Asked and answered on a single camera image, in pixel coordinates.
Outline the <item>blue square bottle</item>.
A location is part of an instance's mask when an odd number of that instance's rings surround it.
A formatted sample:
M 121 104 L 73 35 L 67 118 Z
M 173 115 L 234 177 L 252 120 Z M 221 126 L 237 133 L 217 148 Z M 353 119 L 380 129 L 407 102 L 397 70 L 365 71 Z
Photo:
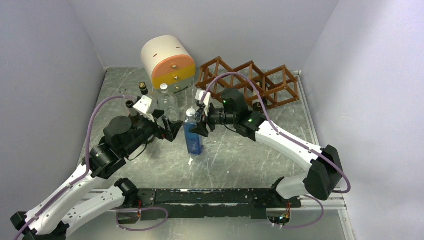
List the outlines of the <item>blue square bottle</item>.
M 183 129 L 188 153 L 192 155 L 201 155 L 203 150 L 202 137 L 196 133 L 190 132 L 197 124 L 196 113 L 193 107 L 186 111 Z

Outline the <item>brown wooden wine rack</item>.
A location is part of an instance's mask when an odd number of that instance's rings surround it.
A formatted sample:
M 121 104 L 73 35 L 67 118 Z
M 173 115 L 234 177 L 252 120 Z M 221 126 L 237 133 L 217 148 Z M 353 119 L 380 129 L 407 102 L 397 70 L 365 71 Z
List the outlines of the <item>brown wooden wine rack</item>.
M 274 109 L 300 100 L 298 79 L 286 65 L 261 70 L 254 61 L 231 67 L 220 56 L 199 67 L 195 84 L 198 89 L 210 88 L 211 97 L 223 102 L 223 91 L 238 90 L 249 106 L 262 99 L 267 109 Z

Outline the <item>green wine bottle white label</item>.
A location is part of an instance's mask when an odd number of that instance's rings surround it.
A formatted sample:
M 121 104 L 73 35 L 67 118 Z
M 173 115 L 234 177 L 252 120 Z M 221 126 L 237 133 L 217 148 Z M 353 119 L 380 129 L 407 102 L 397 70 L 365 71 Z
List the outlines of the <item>green wine bottle white label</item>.
M 264 108 L 262 107 L 262 104 L 261 104 L 260 102 L 255 102 L 255 103 L 252 105 L 252 109 L 253 109 L 255 112 L 259 112 L 259 113 L 261 113 L 261 114 L 264 114 Z

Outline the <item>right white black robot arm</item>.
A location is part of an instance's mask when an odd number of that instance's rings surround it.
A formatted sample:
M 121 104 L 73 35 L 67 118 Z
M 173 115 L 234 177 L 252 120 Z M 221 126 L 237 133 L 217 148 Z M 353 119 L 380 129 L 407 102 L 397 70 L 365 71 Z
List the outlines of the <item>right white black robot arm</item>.
M 265 114 L 250 110 L 244 96 L 235 88 L 225 89 L 222 96 L 223 107 L 216 108 L 210 102 L 211 93 L 196 92 L 196 125 L 190 132 L 207 138 L 217 125 L 232 125 L 242 137 L 269 146 L 301 166 L 304 174 L 276 181 L 269 197 L 275 207 L 282 207 L 290 198 L 301 195 L 326 201 L 336 192 L 343 167 L 335 147 L 321 147 L 287 132 L 267 120 Z

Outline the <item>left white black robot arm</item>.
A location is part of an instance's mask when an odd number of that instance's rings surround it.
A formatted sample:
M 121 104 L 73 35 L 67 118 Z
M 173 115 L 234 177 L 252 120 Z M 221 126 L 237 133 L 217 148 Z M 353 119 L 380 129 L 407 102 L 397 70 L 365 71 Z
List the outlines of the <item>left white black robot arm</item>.
M 82 202 L 91 190 L 122 168 L 129 156 L 154 138 L 172 142 L 181 120 L 162 117 L 163 125 L 140 115 L 117 116 L 104 129 L 99 145 L 86 152 L 74 173 L 46 200 L 30 211 L 16 212 L 11 223 L 24 240 L 65 240 L 77 229 L 116 208 L 139 204 L 139 190 L 127 178 Z

